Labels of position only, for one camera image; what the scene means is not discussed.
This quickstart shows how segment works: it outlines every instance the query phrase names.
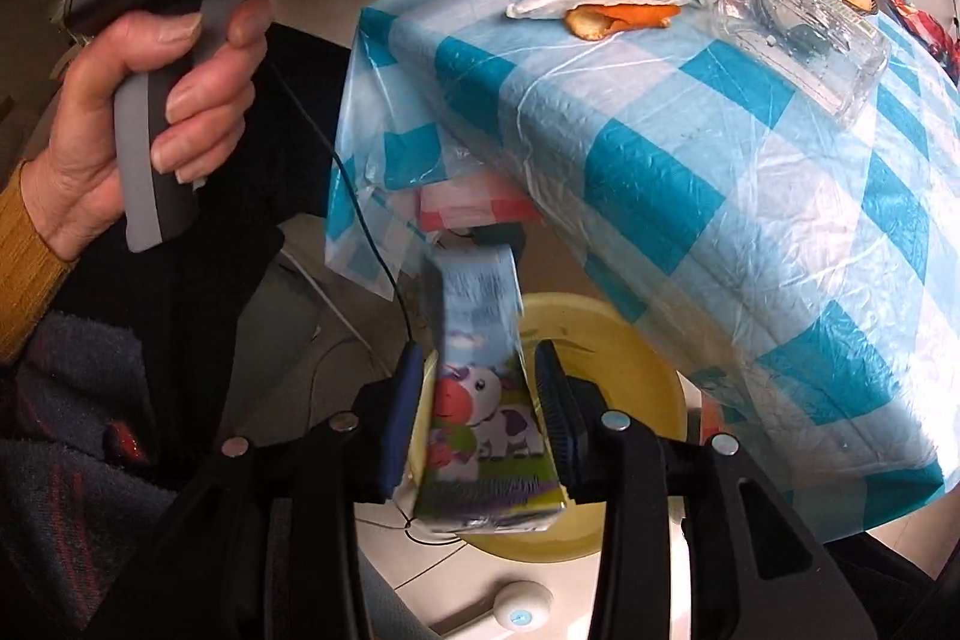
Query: blue logo on white knob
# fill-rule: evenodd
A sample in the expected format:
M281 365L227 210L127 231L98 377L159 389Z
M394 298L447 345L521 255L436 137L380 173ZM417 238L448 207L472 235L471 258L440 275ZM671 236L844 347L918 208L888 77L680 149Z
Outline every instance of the blue logo on white knob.
M515 610L510 614L510 623L515 627L526 627L533 620L533 613L529 610Z

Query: plastic tablecloth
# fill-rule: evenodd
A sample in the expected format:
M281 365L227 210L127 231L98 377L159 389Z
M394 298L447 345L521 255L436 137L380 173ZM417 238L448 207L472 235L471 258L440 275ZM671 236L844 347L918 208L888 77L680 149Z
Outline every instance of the plastic tablecloth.
M890 68L845 132L701 10L586 43L507 19L511 1L362 13L337 149L387 263L416 271L431 239L416 188L486 162L820 538L953 487L960 106L923 48L875 19ZM328 266L389 295L336 170L326 241Z

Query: empty bottle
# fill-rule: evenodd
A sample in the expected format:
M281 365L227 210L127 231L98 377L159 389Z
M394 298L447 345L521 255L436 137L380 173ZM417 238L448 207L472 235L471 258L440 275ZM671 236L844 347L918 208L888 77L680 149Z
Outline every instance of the empty bottle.
M837 0L695 0L717 39L766 64L848 128L877 87L890 44Z

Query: white cable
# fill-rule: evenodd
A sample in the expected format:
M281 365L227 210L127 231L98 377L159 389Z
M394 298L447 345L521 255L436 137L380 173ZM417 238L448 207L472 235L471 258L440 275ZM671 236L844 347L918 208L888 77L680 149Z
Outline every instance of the white cable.
M318 295L320 295L320 298L322 298L323 301L325 301L326 306L330 307L330 310L333 310L333 314L335 314L335 316L337 316L338 319L340 319L342 324L344 324L347 327L347 330L349 330L349 333L352 333L352 335L354 335L355 338L360 340L360 344L362 344L365 348L367 348L368 351L370 351L370 355L373 356L373 359L376 360L378 365L380 365L380 368L384 372L386 372L387 377L389 377L392 374L392 372L390 372L390 369L387 367L384 360L382 360L381 357L376 355L376 350L373 350L373 348L371 348L370 343L366 339L363 339L363 336L360 335L360 332L358 332L358 330L353 328L353 324L347 320L347 316L341 313L341 311L337 308L337 306L333 303L333 301L330 300L330 297L326 294L326 291L323 290L320 287L320 285L317 283L317 281L313 279L313 276L301 266L301 263L297 259L295 259L292 255L290 255L289 252L287 252L287 249L285 247L280 248L280 255L283 256L290 263L293 263L294 266L296 266L296 271L299 271L302 277L304 277L304 280L306 280L306 282L309 283L309 286L312 287L312 289L315 290L318 293Z

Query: wrist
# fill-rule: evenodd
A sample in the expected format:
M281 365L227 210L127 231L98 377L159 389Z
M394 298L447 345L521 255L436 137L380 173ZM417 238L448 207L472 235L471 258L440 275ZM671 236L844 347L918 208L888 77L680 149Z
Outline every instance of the wrist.
M89 244L72 213L80 194L72 193L50 167L47 151L20 170L20 197L40 239L61 261L73 262Z

